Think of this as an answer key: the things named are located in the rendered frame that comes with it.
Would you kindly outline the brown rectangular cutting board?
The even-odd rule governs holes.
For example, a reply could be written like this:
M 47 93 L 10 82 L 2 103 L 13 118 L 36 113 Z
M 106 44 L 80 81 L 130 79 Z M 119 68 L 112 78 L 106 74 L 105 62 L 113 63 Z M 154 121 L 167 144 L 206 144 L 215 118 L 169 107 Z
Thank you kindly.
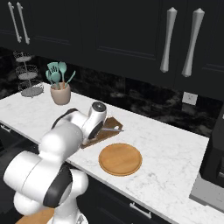
M 101 131 L 95 136 L 95 138 L 91 139 L 85 145 L 82 144 L 80 147 L 84 149 L 84 148 L 87 148 L 88 146 L 97 144 L 108 138 L 114 137 L 118 135 L 122 129 L 123 129 L 123 125 L 120 122 L 118 122 L 113 116 L 108 117 Z

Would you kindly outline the round wooden plate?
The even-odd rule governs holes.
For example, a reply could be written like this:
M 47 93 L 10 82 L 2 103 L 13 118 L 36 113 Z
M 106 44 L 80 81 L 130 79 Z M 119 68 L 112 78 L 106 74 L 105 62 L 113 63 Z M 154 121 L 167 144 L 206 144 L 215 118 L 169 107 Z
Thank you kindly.
M 142 165 L 138 149 L 126 143 L 112 143 L 106 146 L 98 157 L 100 167 L 114 176 L 128 176 Z

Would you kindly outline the black drawer front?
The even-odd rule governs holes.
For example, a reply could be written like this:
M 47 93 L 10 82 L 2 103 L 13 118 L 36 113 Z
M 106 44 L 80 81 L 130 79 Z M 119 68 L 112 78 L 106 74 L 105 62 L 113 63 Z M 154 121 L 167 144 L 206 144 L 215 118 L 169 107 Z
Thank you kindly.
M 31 140 L 21 136 L 13 129 L 11 129 L 11 133 L 8 133 L 0 128 L 0 157 L 6 154 L 10 147 L 18 147 L 34 153 L 39 152 L 38 146 Z
M 151 219 L 130 207 L 131 200 L 91 176 L 88 188 L 77 198 L 80 211 L 88 224 L 171 224 L 151 213 Z M 135 204 L 148 213 L 148 210 Z

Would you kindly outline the beige utensil pot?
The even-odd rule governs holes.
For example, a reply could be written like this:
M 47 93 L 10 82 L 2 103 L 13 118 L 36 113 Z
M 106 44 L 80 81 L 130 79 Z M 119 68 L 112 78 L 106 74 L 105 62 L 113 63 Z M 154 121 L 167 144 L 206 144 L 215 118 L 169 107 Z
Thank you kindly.
M 50 92 L 53 101 L 57 105 L 66 105 L 70 102 L 71 99 L 71 89 L 69 85 L 63 87 L 63 83 L 59 84 L 60 89 L 55 89 L 54 87 L 50 87 Z

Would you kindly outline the teal stick utensil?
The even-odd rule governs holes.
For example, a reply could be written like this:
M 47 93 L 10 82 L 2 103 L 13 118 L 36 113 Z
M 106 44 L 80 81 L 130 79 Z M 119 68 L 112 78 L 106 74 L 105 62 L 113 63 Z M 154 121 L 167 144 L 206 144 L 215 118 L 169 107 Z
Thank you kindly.
M 68 81 L 66 82 L 66 84 L 65 84 L 65 88 L 67 87 L 67 85 L 68 85 L 68 83 L 73 79 L 73 77 L 75 76 L 75 74 L 76 74 L 76 71 L 74 70 L 73 71 L 73 74 L 71 75 L 71 77 L 68 79 Z

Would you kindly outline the teal ladle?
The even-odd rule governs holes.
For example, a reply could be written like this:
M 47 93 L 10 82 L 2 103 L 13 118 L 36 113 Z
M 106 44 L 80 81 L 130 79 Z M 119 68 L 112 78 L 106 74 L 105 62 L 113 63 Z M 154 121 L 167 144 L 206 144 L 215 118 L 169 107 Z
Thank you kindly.
M 59 72 L 54 72 L 51 74 L 51 80 L 54 81 L 57 85 L 57 88 L 60 87 L 60 73 Z

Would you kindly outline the teal spoon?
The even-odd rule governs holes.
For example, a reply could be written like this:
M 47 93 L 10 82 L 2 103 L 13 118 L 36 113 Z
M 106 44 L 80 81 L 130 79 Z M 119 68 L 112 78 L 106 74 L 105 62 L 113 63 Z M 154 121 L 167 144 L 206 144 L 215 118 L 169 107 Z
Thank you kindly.
M 62 74 L 62 82 L 63 82 L 63 88 L 65 88 L 65 80 L 64 80 L 64 75 L 65 75 L 65 72 L 67 70 L 67 64 L 65 62 L 60 62 L 59 63 L 59 70 Z

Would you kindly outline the teal slotted spatula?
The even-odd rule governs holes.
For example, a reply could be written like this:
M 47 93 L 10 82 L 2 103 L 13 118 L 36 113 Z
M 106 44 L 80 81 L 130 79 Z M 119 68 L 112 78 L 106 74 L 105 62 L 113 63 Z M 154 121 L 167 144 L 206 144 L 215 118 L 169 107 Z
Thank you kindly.
M 51 62 L 47 65 L 49 69 L 49 75 L 53 75 L 54 77 L 57 77 L 59 75 L 59 68 L 57 62 Z

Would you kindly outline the black cupboard door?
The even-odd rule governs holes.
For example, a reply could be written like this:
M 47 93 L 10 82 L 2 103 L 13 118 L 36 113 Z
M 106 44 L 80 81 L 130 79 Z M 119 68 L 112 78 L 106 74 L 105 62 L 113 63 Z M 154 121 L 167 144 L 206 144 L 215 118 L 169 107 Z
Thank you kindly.
M 23 6 L 30 44 L 27 52 L 52 60 L 79 65 L 82 55 L 79 0 L 16 0 Z
M 205 12 L 197 38 L 192 75 L 184 77 L 182 69 L 191 33 L 193 11 Z M 184 30 L 174 87 L 224 102 L 224 0 L 188 0 Z
M 85 67 L 171 88 L 187 0 L 80 0 Z M 160 70 L 167 11 L 178 13 L 169 71 Z
M 12 49 L 18 42 L 11 12 L 10 0 L 0 0 L 0 46 Z

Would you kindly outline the black countertop appliance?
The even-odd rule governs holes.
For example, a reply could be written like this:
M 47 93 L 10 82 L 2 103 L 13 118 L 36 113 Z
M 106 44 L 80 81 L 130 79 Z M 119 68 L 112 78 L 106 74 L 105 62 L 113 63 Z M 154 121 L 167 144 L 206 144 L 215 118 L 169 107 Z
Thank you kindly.
M 199 173 L 204 180 L 224 188 L 224 105 L 213 127 Z

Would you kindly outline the grey flat appliance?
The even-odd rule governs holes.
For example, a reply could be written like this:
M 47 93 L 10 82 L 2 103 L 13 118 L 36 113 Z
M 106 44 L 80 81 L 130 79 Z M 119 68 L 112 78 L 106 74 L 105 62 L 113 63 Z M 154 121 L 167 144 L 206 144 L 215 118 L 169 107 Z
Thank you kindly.
M 194 181 L 189 198 L 224 213 L 224 188 L 204 180 L 200 174 Z

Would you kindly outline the round wooden disc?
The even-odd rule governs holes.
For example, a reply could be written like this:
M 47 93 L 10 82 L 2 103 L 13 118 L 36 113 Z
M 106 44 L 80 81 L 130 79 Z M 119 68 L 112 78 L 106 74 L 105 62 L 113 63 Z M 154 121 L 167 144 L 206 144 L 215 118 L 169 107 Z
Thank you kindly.
M 16 224 L 46 224 L 54 214 L 53 208 L 47 208 L 38 213 L 23 216 Z

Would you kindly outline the white wall socket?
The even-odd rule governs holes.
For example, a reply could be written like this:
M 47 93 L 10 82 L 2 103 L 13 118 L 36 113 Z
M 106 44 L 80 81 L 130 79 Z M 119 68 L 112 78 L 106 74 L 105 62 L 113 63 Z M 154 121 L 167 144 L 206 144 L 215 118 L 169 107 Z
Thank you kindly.
M 182 102 L 195 106 L 197 103 L 197 99 L 198 99 L 198 96 L 196 94 L 184 92 Z

